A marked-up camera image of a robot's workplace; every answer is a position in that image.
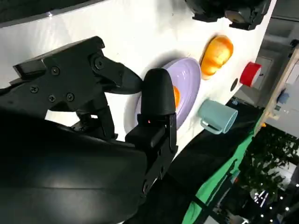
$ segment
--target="black robotic arm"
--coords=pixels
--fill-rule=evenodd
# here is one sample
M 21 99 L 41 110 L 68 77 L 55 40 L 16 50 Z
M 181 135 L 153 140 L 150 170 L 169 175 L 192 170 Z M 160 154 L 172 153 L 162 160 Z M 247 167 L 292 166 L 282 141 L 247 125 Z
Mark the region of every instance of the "black robotic arm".
M 118 223 L 167 171 L 178 148 L 168 72 L 150 70 L 142 82 L 103 48 L 93 37 L 33 58 L 14 66 L 20 78 L 0 90 L 2 223 Z M 105 92 L 140 91 L 138 126 L 117 141 Z M 47 110 L 80 121 L 45 121 Z

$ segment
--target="green cloth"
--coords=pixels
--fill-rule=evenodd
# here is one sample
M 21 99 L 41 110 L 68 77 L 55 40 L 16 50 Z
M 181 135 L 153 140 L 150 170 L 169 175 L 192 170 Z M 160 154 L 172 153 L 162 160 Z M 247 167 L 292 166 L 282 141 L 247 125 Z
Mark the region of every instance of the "green cloth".
M 228 169 L 231 167 L 232 163 L 237 159 L 235 163 L 235 167 L 231 171 L 233 174 L 235 171 L 238 170 L 239 165 L 241 164 L 246 149 L 250 142 L 252 141 L 253 132 L 247 137 L 247 139 L 242 142 L 235 154 L 232 158 L 230 158 L 209 180 L 207 180 L 201 188 L 196 193 L 196 197 L 199 198 L 201 201 L 205 202 L 208 200 L 209 196 L 213 192 L 214 188 L 216 188 L 217 184 L 221 181 L 223 176 L 227 173 Z M 197 219 L 198 215 L 201 212 L 201 208 L 194 202 L 191 202 L 189 208 L 185 214 L 182 224 L 193 224 Z

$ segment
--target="white tabletop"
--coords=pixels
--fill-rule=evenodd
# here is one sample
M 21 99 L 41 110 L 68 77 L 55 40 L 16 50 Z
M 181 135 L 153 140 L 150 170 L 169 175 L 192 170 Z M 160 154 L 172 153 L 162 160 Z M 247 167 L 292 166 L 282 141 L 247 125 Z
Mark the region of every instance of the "white tabletop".
M 202 81 L 196 102 L 178 131 L 179 152 L 203 128 L 196 116 L 202 102 L 211 98 L 227 103 L 240 84 L 246 64 L 255 61 L 276 0 L 261 25 L 245 31 L 230 28 L 222 18 L 215 23 L 192 20 L 193 13 L 183 0 L 107 0 L 65 14 L 0 29 L 0 87 L 17 78 L 12 66 L 63 45 L 92 36 L 103 39 L 105 56 L 121 62 L 141 78 L 155 67 L 162 67 L 180 57 L 202 57 L 206 44 L 215 35 L 226 35 L 234 45 L 234 53 L 226 65 L 210 80 Z M 139 94 L 134 96 L 107 94 L 118 140 L 134 126 L 134 110 Z M 47 119 L 72 125 L 76 116 L 49 113 Z

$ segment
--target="purple plate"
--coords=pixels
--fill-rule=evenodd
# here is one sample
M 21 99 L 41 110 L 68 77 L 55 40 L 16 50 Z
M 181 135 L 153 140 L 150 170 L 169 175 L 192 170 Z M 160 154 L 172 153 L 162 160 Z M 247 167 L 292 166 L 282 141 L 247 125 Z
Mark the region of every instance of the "purple plate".
M 201 80 L 200 66 L 193 58 L 182 58 L 168 63 L 163 68 L 169 72 L 172 84 L 180 92 L 180 102 L 176 109 L 177 129 L 179 129 L 188 117 L 198 94 Z M 137 114 L 140 113 L 140 109 L 141 97 L 135 111 L 135 125 L 138 124 Z

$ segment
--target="red object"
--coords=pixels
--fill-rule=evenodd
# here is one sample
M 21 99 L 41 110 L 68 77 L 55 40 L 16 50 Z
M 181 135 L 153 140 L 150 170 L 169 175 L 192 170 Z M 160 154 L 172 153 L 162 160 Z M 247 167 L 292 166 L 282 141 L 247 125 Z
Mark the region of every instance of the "red object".
M 249 62 L 241 75 L 240 83 L 252 87 L 261 74 L 261 70 L 262 66 L 260 64 Z

